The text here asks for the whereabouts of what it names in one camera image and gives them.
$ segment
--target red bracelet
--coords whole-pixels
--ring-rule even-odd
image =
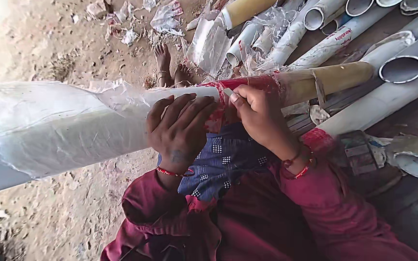
[[[192,169],[188,169],[188,171],[190,171],[192,174],[183,174],[183,175],[179,175],[177,173],[170,172],[168,170],[162,169],[161,167],[157,167],[156,170],[161,172],[161,173],[164,173],[165,175],[171,175],[171,176],[176,176],[176,177],[191,177],[191,176],[194,176],[194,171]]]

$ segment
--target right hand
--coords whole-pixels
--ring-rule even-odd
[[[278,98],[247,85],[240,85],[233,92],[230,102],[248,134],[281,160],[293,158],[299,142],[287,127]]]

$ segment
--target blue patterned fabric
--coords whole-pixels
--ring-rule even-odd
[[[244,173],[270,173],[267,161],[275,159],[278,160],[272,152],[253,140],[241,123],[224,126],[219,134],[207,134],[206,145],[190,166],[195,175],[182,179],[178,193],[206,202],[212,198],[218,200],[232,184],[239,182]]]

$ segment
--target pink sleeve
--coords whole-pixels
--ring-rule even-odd
[[[271,170],[282,192],[301,206],[317,245],[331,260],[418,261],[418,253],[396,239],[375,208],[349,191],[344,175],[325,159],[295,180],[286,179],[291,174],[279,164]]]

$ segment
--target dusty floor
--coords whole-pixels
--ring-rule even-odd
[[[106,42],[107,22],[87,21],[91,1],[0,0],[0,82],[62,79],[84,85],[90,80],[124,78],[142,87],[155,77],[156,63],[149,39],[128,47]],[[112,2],[118,10],[123,0]],[[141,7],[141,0],[131,0]],[[204,0],[180,0],[183,26],[193,20]],[[135,12],[141,20],[135,32],[149,25],[151,14]],[[71,16],[80,20],[74,24]],[[185,38],[190,42],[192,33]],[[164,40],[172,54],[171,70],[182,60],[177,38]],[[127,185],[152,169],[152,149],[77,169],[43,181],[0,191],[0,243],[8,260],[97,260],[114,237],[124,215],[120,198]]]

